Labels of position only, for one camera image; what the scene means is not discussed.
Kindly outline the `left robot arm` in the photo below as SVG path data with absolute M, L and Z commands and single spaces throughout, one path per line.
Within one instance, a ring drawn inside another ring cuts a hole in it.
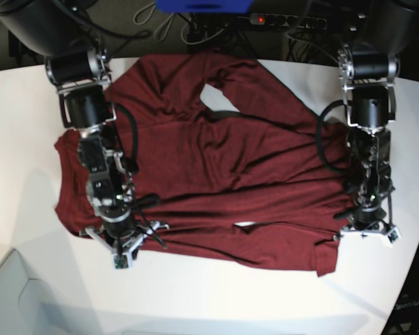
M 348 223 L 336 235 L 357 233 L 380 236 L 387 244 L 401 234 L 392 222 L 390 141 L 387 125 L 396 119 L 395 80 L 400 72 L 400 52 L 419 27 L 419 1 L 373 1 L 341 42 L 338 50 L 342 97 L 329 104 L 316 124 L 316 150 L 331 172 L 344 174 L 344 192 L 353 204 L 335 214 Z M 348 127 L 348 167 L 335 167 L 325 156 L 321 143 L 325 117 L 342 107 Z

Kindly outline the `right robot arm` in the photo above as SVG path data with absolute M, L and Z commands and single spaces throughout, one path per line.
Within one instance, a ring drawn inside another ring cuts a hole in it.
M 109 250 L 113 266 L 131 267 L 148 237 L 163 227 L 148 221 L 135 196 L 137 147 L 125 154 L 115 121 L 128 110 L 112 99 L 103 44 L 118 33 L 93 23 L 67 1 L 0 1 L 0 22 L 44 58 L 65 128 L 79 133 L 78 160 L 87 170 L 86 196 L 101 226 L 80 230 Z

